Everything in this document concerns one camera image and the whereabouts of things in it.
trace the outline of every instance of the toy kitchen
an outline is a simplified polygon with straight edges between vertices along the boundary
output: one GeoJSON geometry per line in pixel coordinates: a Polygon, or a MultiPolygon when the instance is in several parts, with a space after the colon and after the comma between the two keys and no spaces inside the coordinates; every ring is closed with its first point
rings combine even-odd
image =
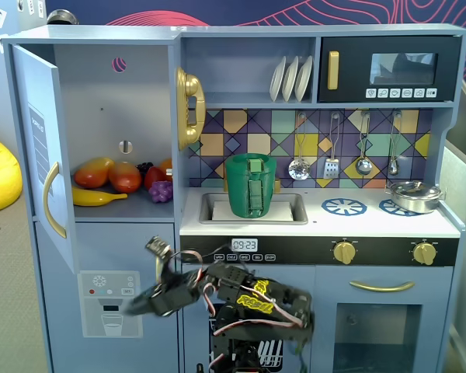
{"type": "Polygon", "coordinates": [[[272,310],[295,333],[287,304],[310,306],[306,343],[267,333],[248,371],[443,371],[464,224],[439,178],[465,29],[53,25],[3,43],[50,371],[226,372],[231,282],[127,312],[225,268],[264,279],[239,287],[271,325],[242,311],[246,336],[272,310]],[[303,299],[267,296],[282,285],[303,299]]]}

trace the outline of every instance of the purple wall mural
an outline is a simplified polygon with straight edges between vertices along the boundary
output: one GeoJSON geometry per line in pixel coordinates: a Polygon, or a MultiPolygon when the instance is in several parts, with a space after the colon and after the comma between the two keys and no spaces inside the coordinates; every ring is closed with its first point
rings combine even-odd
{"type": "Polygon", "coordinates": [[[452,23],[466,27],[466,0],[47,0],[47,8],[69,9],[82,24],[96,25],[452,23]]]}

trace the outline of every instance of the blue burner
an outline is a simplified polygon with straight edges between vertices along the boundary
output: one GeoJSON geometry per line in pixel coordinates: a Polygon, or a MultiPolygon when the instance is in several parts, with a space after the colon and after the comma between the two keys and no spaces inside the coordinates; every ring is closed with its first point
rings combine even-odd
{"type": "Polygon", "coordinates": [[[343,216],[361,215],[367,210],[365,204],[349,198],[332,198],[324,201],[321,207],[330,214],[343,216]]]}
{"type": "Polygon", "coordinates": [[[418,214],[417,212],[412,212],[412,211],[407,211],[402,207],[397,206],[392,202],[392,200],[383,200],[380,202],[380,209],[392,214],[392,215],[397,215],[397,216],[418,216],[421,214],[418,214]]]}

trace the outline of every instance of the white countertop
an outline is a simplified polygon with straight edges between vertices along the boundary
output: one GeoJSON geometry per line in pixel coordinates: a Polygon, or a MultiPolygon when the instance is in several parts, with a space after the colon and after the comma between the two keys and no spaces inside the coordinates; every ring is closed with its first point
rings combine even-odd
{"type": "Polygon", "coordinates": [[[440,209],[431,214],[404,216],[390,204],[385,207],[396,214],[383,211],[379,205],[389,200],[390,194],[376,189],[282,189],[281,193],[300,194],[304,201],[308,223],[291,224],[202,224],[199,222],[202,195],[223,193],[220,188],[189,188],[180,235],[299,235],[299,236],[336,236],[336,237],[411,237],[411,238],[459,238],[460,232],[447,219],[440,209]],[[339,200],[322,205],[327,200],[344,198],[340,208],[339,200]],[[358,200],[364,208],[350,200],[358,200]]]}

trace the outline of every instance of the button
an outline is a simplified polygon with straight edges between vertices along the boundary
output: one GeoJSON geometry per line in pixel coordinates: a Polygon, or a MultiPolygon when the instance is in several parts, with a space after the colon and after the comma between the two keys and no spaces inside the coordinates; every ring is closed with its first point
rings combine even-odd
{"type": "Polygon", "coordinates": [[[412,97],[412,88],[403,88],[402,89],[402,98],[410,99],[412,97]]]}
{"type": "Polygon", "coordinates": [[[368,88],[366,89],[366,98],[373,99],[376,97],[376,88],[368,88]]]}
{"type": "Polygon", "coordinates": [[[425,89],[424,88],[416,88],[414,90],[414,98],[415,99],[422,99],[425,96],[425,89]]]}
{"type": "Polygon", "coordinates": [[[386,99],[388,97],[388,88],[380,88],[378,90],[378,99],[386,99]]]}
{"type": "Polygon", "coordinates": [[[426,97],[436,97],[436,88],[428,88],[426,90],[426,97]]]}
{"type": "Polygon", "coordinates": [[[400,99],[401,89],[400,88],[390,88],[390,98],[391,99],[400,99]]]}

